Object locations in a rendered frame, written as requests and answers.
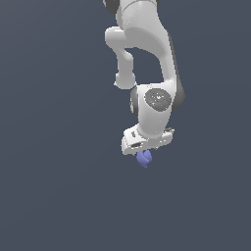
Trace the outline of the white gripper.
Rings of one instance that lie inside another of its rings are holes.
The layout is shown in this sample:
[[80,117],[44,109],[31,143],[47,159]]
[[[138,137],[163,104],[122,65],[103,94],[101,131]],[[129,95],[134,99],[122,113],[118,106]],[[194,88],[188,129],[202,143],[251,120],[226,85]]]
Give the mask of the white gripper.
[[155,139],[144,138],[137,131],[137,126],[133,126],[124,131],[122,138],[122,152],[124,155],[135,155],[139,151],[158,149],[161,146],[172,142],[175,130],[171,127],[165,128],[161,137]]

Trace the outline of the small purple object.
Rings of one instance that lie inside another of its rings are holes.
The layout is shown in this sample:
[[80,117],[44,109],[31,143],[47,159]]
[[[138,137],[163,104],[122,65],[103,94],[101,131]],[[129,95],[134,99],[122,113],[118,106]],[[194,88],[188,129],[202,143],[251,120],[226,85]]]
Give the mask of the small purple object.
[[152,155],[149,150],[139,151],[136,160],[143,168],[147,168],[147,165],[152,161]]

